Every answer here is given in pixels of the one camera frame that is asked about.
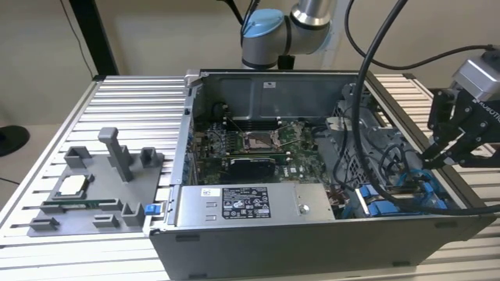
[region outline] motherboard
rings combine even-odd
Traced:
[[[329,181],[313,128],[306,120],[211,123],[195,133],[199,184]]]

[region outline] floor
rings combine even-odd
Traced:
[[[23,181],[59,127],[59,124],[26,126],[31,134],[30,142],[15,153],[0,157],[0,177],[17,182]],[[0,209],[17,188],[18,185],[0,180]]]

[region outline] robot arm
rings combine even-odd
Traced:
[[[500,49],[469,59],[454,79],[454,87],[434,98],[429,121],[434,135],[422,154],[425,168],[455,163],[500,167],[500,151],[491,157],[473,154],[481,145],[500,142]]]
[[[330,34],[331,0],[301,0],[290,16],[281,10],[257,10],[243,30],[243,64],[277,66],[279,56],[314,53]]]

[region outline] beige wall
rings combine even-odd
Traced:
[[[261,8],[290,11],[295,2],[265,0]],[[241,10],[247,8],[249,1],[237,3]],[[394,3],[358,0],[353,33],[363,47]],[[123,74],[183,75],[189,68],[241,67],[239,26],[225,3],[98,0],[98,6]],[[405,64],[453,47],[498,43],[499,8],[499,0],[410,1],[378,58]],[[0,38],[0,124],[62,122],[90,84],[90,74],[59,0],[2,0]],[[338,50],[334,67],[357,69],[362,59],[343,37]],[[427,85],[445,86],[467,55],[415,73]],[[321,67],[321,54],[298,57],[297,68]]]
[[[351,13],[351,33],[365,50],[391,11],[395,0],[358,0]],[[409,65],[469,44],[500,44],[497,18],[499,0],[411,0],[386,36],[375,58]],[[446,87],[454,71],[475,52],[451,56],[411,71],[429,87]],[[359,68],[362,57],[342,36],[335,68]],[[391,73],[378,66],[375,73]]]
[[[2,0],[0,123],[61,123],[90,81],[59,0]]]
[[[215,0],[99,0],[107,35],[123,74],[183,75],[189,68],[241,68],[241,26]],[[298,0],[265,0],[259,8],[290,11]],[[237,0],[241,11],[249,1]],[[299,56],[319,68],[322,55]]]

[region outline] white sticker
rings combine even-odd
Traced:
[[[277,88],[277,82],[265,82],[265,89]]]
[[[219,197],[221,189],[202,189],[202,197]]]

